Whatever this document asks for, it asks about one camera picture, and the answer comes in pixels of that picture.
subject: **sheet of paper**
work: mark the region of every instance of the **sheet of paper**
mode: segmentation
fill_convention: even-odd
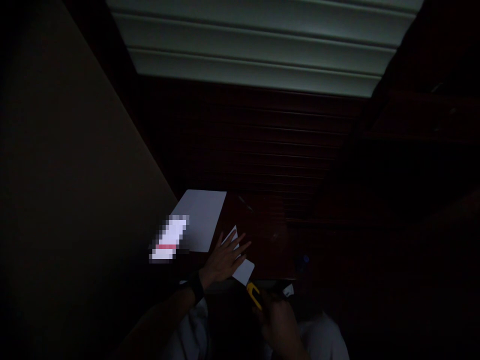
[[[238,269],[233,273],[233,277],[239,282],[241,282],[243,285],[247,286],[254,267],[255,264],[253,262],[245,259],[245,261],[242,262]]]
[[[223,241],[221,242],[222,245],[224,244],[225,241],[227,241],[227,239],[229,238],[230,234],[233,233],[234,230],[237,230],[237,225],[235,225],[235,226],[233,227],[233,229],[228,233],[228,235],[223,239]],[[238,237],[239,237],[239,233],[238,233],[238,231],[237,231],[237,232],[235,233],[235,235],[233,235],[233,237],[231,238],[231,241],[235,240],[235,239],[238,238]],[[240,245],[237,244],[233,250],[236,250],[236,249],[238,249],[239,247],[240,247]]]
[[[222,244],[228,239],[230,234],[234,231],[237,230],[237,225],[233,227],[233,229],[228,233],[228,235],[223,239],[221,242]],[[231,241],[235,240],[236,238],[239,237],[238,231],[233,235],[231,238]],[[235,246],[235,249],[239,248],[240,245],[237,244]],[[247,283],[249,282],[250,276],[252,275],[252,271],[254,270],[255,264],[248,259],[245,259],[245,261],[238,267],[238,269],[233,273],[233,277],[237,279],[239,282],[241,282],[243,285],[247,286]]]
[[[188,215],[189,250],[208,253],[226,191],[187,190],[172,215]]]

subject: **wall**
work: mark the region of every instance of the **wall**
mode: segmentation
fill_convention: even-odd
[[[75,358],[107,336],[101,309],[123,300],[100,294],[177,200],[64,5],[28,9],[2,82],[7,330],[36,358]]]

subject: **person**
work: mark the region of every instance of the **person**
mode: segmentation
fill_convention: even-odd
[[[207,327],[208,309],[203,291],[214,282],[230,278],[245,261],[242,255],[251,241],[235,247],[245,234],[232,241],[235,231],[222,244],[223,232],[205,266],[188,285],[166,301],[152,307],[135,325],[113,355],[113,359],[181,359],[212,357]],[[338,326],[322,313],[312,321],[297,324],[290,304],[261,291],[264,309],[253,308],[266,341],[265,357],[283,360],[348,360]]]

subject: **finger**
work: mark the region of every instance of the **finger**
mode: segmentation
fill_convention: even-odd
[[[230,235],[226,238],[225,242],[223,243],[222,247],[223,248],[228,248],[228,246],[230,245],[230,243],[232,242],[232,238],[234,237],[234,235],[237,233],[237,230],[233,230]]]
[[[218,238],[218,241],[216,242],[216,245],[215,245],[216,248],[219,248],[220,245],[222,245],[222,238],[223,238],[223,237],[224,237],[224,232],[222,231],[222,232],[220,233],[220,237]]]
[[[246,258],[247,258],[247,255],[243,255],[243,256],[240,256],[237,260],[235,260],[235,262],[231,266],[231,273],[232,274],[237,271],[239,266],[242,265],[242,263],[245,261]]]
[[[248,248],[250,245],[252,244],[251,241],[247,242],[246,244],[240,246],[237,250],[235,250],[233,252],[233,256],[234,257],[237,257],[238,255],[240,255],[241,253],[243,253],[245,251],[246,248]]]
[[[237,237],[234,241],[231,242],[230,247],[231,249],[235,249],[239,242],[241,242],[245,237],[245,233],[243,233],[240,237]]]

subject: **hand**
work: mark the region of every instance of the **hand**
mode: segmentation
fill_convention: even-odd
[[[310,359],[305,350],[294,311],[288,302],[273,298],[266,291],[260,291],[263,298],[263,312],[252,308],[261,325],[265,341],[282,359]]]
[[[222,232],[220,234],[220,238],[218,238],[215,249],[206,261],[205,266],[200,269],[200,282],[203,285],[204,290],[214,282],[220,282],[231,277],[235,270],[237,270],[237,268],[247,258],[246,255],[242,255],[239,258],[237,258],[237,256],[243,253],[252,242],[249,241],[245,245],[242,245],[238,249],[234,250],[237,244],[240,243],[245,237],[245,234],[243,233],[240,237],[235,239],[235,241],[232,241],[232,238],[236,232],[236,230],[232,231],[223,245],[222,238],[224,237],[224,233]]]

